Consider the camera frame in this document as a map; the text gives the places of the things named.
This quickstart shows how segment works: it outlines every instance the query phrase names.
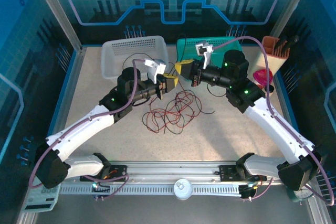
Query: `pink object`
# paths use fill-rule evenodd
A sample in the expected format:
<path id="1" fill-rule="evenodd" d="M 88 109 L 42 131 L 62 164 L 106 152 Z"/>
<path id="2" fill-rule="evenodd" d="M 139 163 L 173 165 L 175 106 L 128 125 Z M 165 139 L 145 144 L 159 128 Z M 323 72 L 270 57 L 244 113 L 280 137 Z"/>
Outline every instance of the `pink object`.
<path id="1" fill-rule="evenodd" d="M 253 73 L 253 78 L 256 80 L 255 84 L 258 84 L 258 86 L 262 89 L 267 85 L 266 81 L 266 69 L 260 69 L 258 71 L 255 71 Z M 273 80 L 273 74 L 271 70 L 269 71 L 269 83 L 271 83 Z"/>

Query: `white plastic basket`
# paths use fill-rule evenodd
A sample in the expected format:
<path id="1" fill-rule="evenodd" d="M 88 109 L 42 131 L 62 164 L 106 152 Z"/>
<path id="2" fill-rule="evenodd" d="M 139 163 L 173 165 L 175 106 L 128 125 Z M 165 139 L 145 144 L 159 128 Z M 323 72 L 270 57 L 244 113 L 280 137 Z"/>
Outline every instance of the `white plastic basket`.
<path id="1" fill-rule="evenodd" d="M 107 41 L 101 50 L 101 74 L 105 79 L 115 79 L 123 68 L 133 67 L 133 59 L 148 59 L 149 56 L 163 60 L 168 68 L 167 47 L 161 36 Z M 145 78 L 148 67 L 141 63 L 137 63 L 136 67 L 141 72 L 141 78 Z"/>

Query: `tangled wire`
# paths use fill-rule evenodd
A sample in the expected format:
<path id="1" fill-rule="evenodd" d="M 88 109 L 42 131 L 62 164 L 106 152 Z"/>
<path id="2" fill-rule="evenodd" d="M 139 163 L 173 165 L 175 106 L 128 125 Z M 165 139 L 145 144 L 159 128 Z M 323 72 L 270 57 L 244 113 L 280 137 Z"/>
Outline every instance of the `tangled wire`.
<path id="1" fill-rule="evenodd" d="M 150 111 L 142 116 L 142 123 L 147 129 L 154 133 L 159 133 L 163 129 L 173 134 L 179 135 L 194 118 L 203 114 L 213 114 L 213 112 L 202 111 L 201 100 L 195 93 L 189 89 L 178 92 L 173 100 L 171 100 L 165 109 L 153 109 L 152 104 L 157 99 L 153 98 L 149 103 Z"/>

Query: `white clip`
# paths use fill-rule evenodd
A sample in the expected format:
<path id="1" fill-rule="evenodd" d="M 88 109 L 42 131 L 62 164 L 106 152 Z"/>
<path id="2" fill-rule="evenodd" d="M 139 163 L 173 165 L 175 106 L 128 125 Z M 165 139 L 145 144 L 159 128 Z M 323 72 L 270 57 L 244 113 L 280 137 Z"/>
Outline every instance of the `white clip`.
<path id="1" fill-rule="evenodd" d="M 149 60 L 145 59 L 146 66 L 149 67 L 148 69 L 148 78 L 156 84 L 156 76 L 158 74 L 164 74 L 164 70 L 166 69 L 166 64 L 163 60 Z"/>
<path id="2" fill-rule="evenodd" d="M 197 43 L 195 45 L 197 54 L 199 56 L 204 56 L 204 64 L 203 64 L 203 69 L 206 69 L 208 64 L 210 63 L 211 60 L 211 54 L 214 51 L 213 45 L 209 44 L 205 40 L 201 41 L 200 43 Z"/>
<path id="3" fill-rule="evenodd" d="M 303 142 L 303 144 L 300 144 L 299 146 L 301 147 L 301 148 L 303 148 L 304 146 L 306 146 L 307 145 L 307 142 Z"/>

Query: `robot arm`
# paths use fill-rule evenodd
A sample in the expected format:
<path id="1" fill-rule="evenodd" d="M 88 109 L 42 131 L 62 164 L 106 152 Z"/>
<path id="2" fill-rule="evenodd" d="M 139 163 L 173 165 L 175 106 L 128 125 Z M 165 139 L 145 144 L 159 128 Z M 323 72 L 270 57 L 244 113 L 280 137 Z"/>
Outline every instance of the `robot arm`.
<path id="1" fill-rule="evenodd" d="M 134 69 L 124 69 L 118 77 L 117 87 L 100 100 L 92 111 L 66 129 L 48 136 L 46 142 L 36 146 L 34 152 L 30 152 L 29 167 L 33 169 L 46 149 L 54 145 L 36 171 L 36 176 L 46 188 L 53 188 L 70 177 L 91 175 L 103 179 L 109 174 L 110 163 L 99 153 L 81 158 L 69 158 L 69 156 L 93 135 L 117 123 L 131 112 L 135 102 L 149 99 L 152 95 L 163 99 L 163 94 L 175 88 L 177 77 L 163 75 L 165 69 L 163 62 L 145 60 L 144 63 L 151 67 L 148 72 L 148 80 L 141 81 L 140 72 L 137 69 L 137 87 L 133 87 Z M 109 112 L 120 109 L 127 104 L 133 88 L 136 89 L 136 92 L 130 105 L 117 113 L 109 114 Z"/>
<path id="2" fill-rule="evenodd" d="M 192 87 L 201 82 L 212 86 L 220 86 L 227 90 L 229 102 L 242 114 L 254 120 L 276 143 L 284 158 L 260 157 L 253 153 L 246 154 L 237 161 L 237 167 L 242 169 L 243 176 L 265 175 L 278 177 L 292 190 L 299 190 L 317 173 L 317 165 L 278 120 L 299 137 L 303 144 L 314 153 L 321 163 L 326 153 L 321 146 L 315 147 L 309 140 L 301 136 L 292 126 L 272 107 L 274 115 L 270 113 L 264 92 L 247 78 L 248 61 L 238 50 L 225 53 L 222 67 L 208 65 L 205 61 L 185 60 L 175 65 L 178 73 L 192 81 Z"/>

